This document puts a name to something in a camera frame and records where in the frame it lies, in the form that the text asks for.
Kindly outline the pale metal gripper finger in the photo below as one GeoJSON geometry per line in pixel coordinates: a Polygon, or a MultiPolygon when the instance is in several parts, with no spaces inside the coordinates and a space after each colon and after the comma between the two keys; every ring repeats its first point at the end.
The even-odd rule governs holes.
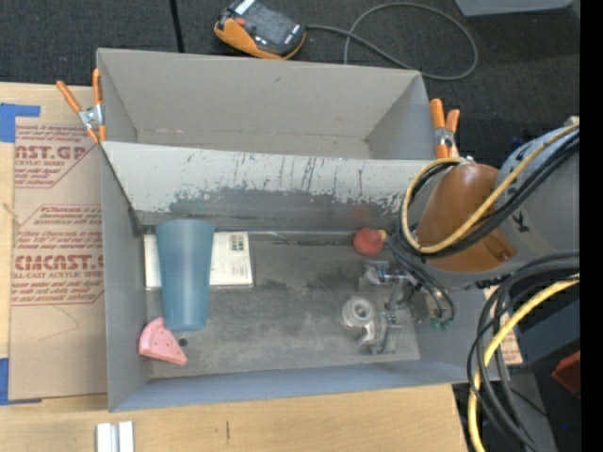
{"type": "Polygon", "coordinates": [[[369,354],[393,354],[401,332],[402,324],[395,312],[380,312],[362,326],[358,346],[369,354]]]}
{"type": "Polygon", "coordinates": [[[387,261],[367,260],[363,263],[362,287],[394,286],[409,280],[409,276],[403,270],[392,268],[387,261]]]}

